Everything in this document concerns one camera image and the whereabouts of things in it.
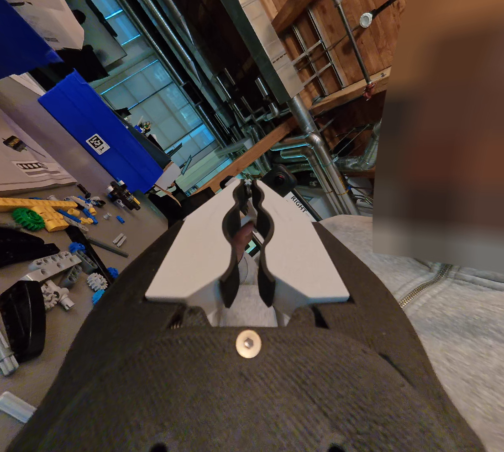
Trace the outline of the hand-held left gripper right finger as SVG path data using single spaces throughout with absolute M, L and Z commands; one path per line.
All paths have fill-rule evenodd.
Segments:
M 258 289 L 278 325 L 298 308 L 347 302 L 350 293 L 308 216 L 262 181 L 252 182 L 251 201 L 262 238 Z

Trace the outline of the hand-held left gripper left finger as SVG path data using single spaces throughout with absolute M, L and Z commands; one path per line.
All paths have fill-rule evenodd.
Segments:
M 236 297 L 240 282 L 232 240 L 247 203 L 244 180 L 233 179 L 189 214 L 145 292 L 150 302 L 179 303 L 204 310 L 218 326 L 222 309 Z

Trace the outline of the small black lego assembly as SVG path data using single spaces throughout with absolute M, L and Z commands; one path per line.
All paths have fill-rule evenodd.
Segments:
M 139 211 L 141 209 L 140 202 L 128 190 L 123 181 L 111 181 L 106 188 L 106 192 L 109 199 L 122 208 L 127 208 L 130 211 Z

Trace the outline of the pile of loose lego pieces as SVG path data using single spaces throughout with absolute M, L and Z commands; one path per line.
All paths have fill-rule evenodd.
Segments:
M 1 292 L 1 375 L 7 377 L 22 362 L 44 350 L 46 312 L 56 306 L 71 310 L 70 289 L 80 280 L 93 292 L 96 305 L 119 271 L 106 267 L 93 247 L 128 258 L 120 247 L 127 236 L 118 234 L 111 244 L 91 237 L 88 226 L 98 224 L 100 197 L 92 197 L 81 184 L 83 196 L 1 197 L 1 213 L 12 222 L 1 223 L 1 269 L 28 263 L 27 272 Z

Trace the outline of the lego instruction booklet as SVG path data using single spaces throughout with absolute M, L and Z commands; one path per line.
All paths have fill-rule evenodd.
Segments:
M 1 195 L 76 183 L 69 172 L 1 111 Z

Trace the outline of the small pale lego piece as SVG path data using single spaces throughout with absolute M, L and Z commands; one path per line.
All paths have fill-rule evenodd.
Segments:
M 26 424 L 32 418 L 36 410 L 36 407 L 16 397 L 11 392 L 3 392 L 1 394 L 1 412 L 9 415 L 22 424 Z

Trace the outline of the person's right hand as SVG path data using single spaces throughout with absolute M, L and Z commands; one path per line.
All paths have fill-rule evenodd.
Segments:
M 246 251 L 246 248 L 253 239 L 253 229 L 254 229 L 254 223 L 250 221 L 238 230 L 233 239 L 237 262 L 241 261 L 241 259 L 243 258 L 243 254 Z

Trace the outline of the cardboard box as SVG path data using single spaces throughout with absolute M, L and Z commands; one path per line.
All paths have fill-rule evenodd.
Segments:
M 180 176 L 180 167 L 174 162 L 170 162 L 163 170 L 160 178 L 154 186 L 146 193 L 151 203 L 160 211 L 181 208 L 179 200 L 171 192 L 171 188 L 176 187 L 175 180 Z

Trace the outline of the cluttered office desk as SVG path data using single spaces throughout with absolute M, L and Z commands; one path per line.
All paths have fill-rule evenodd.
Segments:
M 139 132 L 134 126 L 126 120 L 126 116 L 130 115 L 127 108 L 111 109 L 114 115 L 126 127 L 128 132 L 135 138 L 135 140 L 142 146 L 142 148 L 156 161 L 161 167 L 171 163 L 170 157 L 162 150 L 162 148 L 149 140 L 144 134 Z

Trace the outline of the blue storage bin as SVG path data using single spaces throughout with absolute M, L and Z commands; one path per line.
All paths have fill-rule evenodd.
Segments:
M 39 104 L 114 179 L 130 191 L 146 193 L 163 173 L 162 167 L 94 89 L 73 71 L 38 98 Z
M 61 63 L 59 55 L 6 0 L 1 0 L 1 78 Z

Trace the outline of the metal conduit pipes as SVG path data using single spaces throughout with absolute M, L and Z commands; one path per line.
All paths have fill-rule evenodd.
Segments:
M 161 63 L 188 99 L 221 148 L 243 135 L 205 71 L 202 70 L 183 33 L 156 0 L 118 0 L 128 17 L 146 36 Z

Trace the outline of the white paper sheet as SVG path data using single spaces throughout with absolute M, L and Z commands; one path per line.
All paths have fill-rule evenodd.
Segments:
M 21 75 L 10 75 L 1 79 L 2 83 L 6 81 L 17 83 L 17 85 L 25 87 L 38 96 L 42 96 L 46 93 L 46 90 L 27 72 Z

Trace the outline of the silver round duct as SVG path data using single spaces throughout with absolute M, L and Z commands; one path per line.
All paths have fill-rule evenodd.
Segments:
M 377 159 L 381 121 L 373 126 L 369 143 L 362 155 L 333 158 L 299 94 L 288 102 L 288 107 L 304 134 L 285 139 L 273 146 L 271 151 L 285 152 L 290 157 L 305 157 L 337 214 L 359 216 L 360 212 L 342 173 L 363 172 L 373 168 Z

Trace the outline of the rectangular silver ventilation duct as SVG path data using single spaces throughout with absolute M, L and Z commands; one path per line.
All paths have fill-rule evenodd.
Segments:
M 220 0 L 278 102 L 301 105 L 303 84 L 261 0 Z

